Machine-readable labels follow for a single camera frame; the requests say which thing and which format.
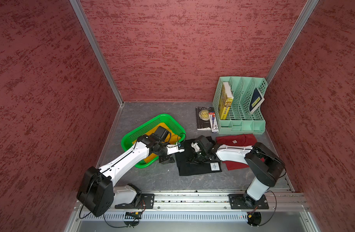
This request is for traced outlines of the black t-shirt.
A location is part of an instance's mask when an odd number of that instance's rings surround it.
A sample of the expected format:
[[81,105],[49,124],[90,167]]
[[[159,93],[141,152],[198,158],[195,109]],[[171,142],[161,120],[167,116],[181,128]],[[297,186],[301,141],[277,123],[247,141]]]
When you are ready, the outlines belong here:
[[184,152],[175,154],[179,176],[188,177],[203,174],[221,173],[222,168],[219,162],[202,162],[198,164],[188,163],[188,161],[195,154],[195,150],[191,147],[191,143],[193,141],[193,139],[190,139],[183,142],[182,145],[184,147]]

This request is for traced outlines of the green plastic basket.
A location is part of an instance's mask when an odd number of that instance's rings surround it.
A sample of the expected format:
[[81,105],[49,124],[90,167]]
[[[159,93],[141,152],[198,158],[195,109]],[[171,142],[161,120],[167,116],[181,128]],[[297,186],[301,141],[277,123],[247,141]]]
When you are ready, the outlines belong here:
[[182,144],[185,130],[168,114],[161,114],[149,120],[122,139],[125,152],[117,158],[116,170],[130,169],[145,159],[160,164],[174,163],[173,154],[185,151]]

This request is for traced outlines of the red t-shirt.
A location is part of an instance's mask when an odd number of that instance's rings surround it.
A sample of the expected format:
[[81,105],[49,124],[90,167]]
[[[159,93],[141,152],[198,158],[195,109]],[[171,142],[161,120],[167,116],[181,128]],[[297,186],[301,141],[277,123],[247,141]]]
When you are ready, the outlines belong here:
[[[216,137],[216,143],[220,145],[228,145],[234,147],[245,147],[252,146],[257,142],[257,139],[253,134],[243,134],[243,135],[228,135]],[[249,168],[247,164],[234,162],[234,161],[224,161],[226,167],[229,171],[239,170]]]

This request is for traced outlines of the yellow t-shirt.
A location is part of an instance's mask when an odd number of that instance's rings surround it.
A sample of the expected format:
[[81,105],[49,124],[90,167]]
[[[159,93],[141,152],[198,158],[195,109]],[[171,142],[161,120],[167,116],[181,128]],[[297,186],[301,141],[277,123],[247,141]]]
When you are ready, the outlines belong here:
[[[164,142],[168,142],[169,144],[175,144],[180,138],[178,135],[175,135],[171,129],[163,122],[160,123],[150,123],[145,127],[138,127],[135,130],[133,130],[132,135],[135,137],[134,139],[131,139],[132,143],[134,144],[137,140],[137,138],[141,135],[151,135],[152,133],[155,133],[156,130],[158,129],[158,127],[163,127],[165,128],[168,133],[167,133],[167,137],[165,138]],[[153,162],[155,162],[156,160],[158,160],[158,156],[155,153],[151,153],[148,157],[146,157],[145,159],[141,160],[137,166],[146,166],[147,164],[152,164]]]

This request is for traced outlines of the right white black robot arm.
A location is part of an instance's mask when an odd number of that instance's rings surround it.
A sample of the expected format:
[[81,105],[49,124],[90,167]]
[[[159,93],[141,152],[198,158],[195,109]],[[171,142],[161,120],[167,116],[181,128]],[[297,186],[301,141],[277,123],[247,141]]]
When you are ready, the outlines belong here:
[[259,201],[286,173],[285,163],[260,142],[252,146],[236,147],[214,144],[205,136],[200,136],[186,147],[193,152],[192,163],[232,161],[249,166],[255,178],[245,191],[244,199],[252,204]]

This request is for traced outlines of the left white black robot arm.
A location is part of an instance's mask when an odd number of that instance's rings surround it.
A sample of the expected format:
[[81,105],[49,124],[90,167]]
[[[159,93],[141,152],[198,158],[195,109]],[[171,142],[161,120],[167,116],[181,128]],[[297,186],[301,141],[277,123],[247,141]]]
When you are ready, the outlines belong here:
[[117,187],[117,182],[138,162],[151,154],[159,157],[160,163],[174,162],[173,154],[183,152],[181,143],[170,144],[165,139],[171,133],[159,126],[155,133],[142,135],[130,149],[110,163],[88,168],[83,176],[77,199],[90,213],[99,217],[112,206],[125,205],[131,208],[144,208],[141,203],[141,190],[132,184]]

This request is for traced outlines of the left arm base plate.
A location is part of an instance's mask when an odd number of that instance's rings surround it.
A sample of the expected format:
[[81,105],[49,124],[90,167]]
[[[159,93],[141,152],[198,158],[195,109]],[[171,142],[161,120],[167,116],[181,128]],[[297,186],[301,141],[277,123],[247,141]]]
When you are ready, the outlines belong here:
[[142,193],[136,196],[136,199],[130,204],[120,204],[114,206],[115,209],[153,209],[155,194]]

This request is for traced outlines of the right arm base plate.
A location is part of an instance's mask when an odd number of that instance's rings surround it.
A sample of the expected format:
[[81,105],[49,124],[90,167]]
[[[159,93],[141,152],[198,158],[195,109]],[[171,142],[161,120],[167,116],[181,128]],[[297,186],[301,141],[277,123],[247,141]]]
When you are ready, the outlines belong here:
[[269,209],[268,201],[265,195],[262,195],[259,200],[254,200],[246,193],[229,194],[228,198],[229,198],[231,209],[240,209],[240,210]]

